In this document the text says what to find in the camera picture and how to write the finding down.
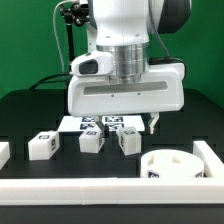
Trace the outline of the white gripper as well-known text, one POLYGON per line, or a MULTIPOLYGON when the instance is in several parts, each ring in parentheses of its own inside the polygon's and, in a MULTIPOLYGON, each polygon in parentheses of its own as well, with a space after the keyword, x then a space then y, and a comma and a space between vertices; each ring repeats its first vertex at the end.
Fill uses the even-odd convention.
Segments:
POLYGON ((109 137, 102 116, 150 113, 150 133, 159 120, 158 112, 177 111, 184 105, 182 63, 151 65, 131 84, 112 84, 107 76, 73 76, 68 88, 68 112, 73 117, 95 116, 94 121, 109 137))

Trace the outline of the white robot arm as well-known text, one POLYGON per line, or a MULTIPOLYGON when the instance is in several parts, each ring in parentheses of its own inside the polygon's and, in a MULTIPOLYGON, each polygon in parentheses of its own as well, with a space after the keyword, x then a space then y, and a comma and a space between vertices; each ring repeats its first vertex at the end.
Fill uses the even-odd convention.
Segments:
POLYGON ((104 116, 161 112, 184 105, 185 65, 151 59, 149 36, 177 32, 189 19, 191 0, 87 0, 88 52, 71 63, 68 112, 91 116, 103 134, 104 116))

